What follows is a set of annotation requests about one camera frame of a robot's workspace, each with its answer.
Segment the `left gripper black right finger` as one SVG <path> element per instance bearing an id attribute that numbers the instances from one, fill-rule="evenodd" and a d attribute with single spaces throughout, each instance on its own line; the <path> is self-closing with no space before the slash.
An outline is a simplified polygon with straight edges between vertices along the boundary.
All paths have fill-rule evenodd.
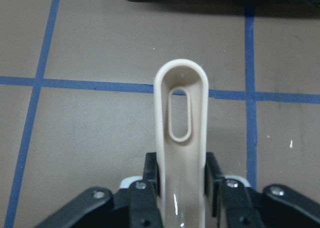
<path id="1" fill-rule="evenodd" d="M 319 227 L 320 205 L 298 191 L 271 184 L 255 191 L 243 177 L 224 175 L 206 154 L 205 195 L 218 227 Z"/>

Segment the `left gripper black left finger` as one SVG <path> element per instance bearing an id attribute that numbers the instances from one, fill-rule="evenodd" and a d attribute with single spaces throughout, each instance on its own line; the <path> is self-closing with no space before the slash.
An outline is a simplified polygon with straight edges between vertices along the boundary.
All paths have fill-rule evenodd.
<path id="1" fill-rule="evenodd" d="M 147 153 L 143 176 L 112 193 L 91 187 L 49 215 L 37 227 L 162 227 L 156 153 Z"/>

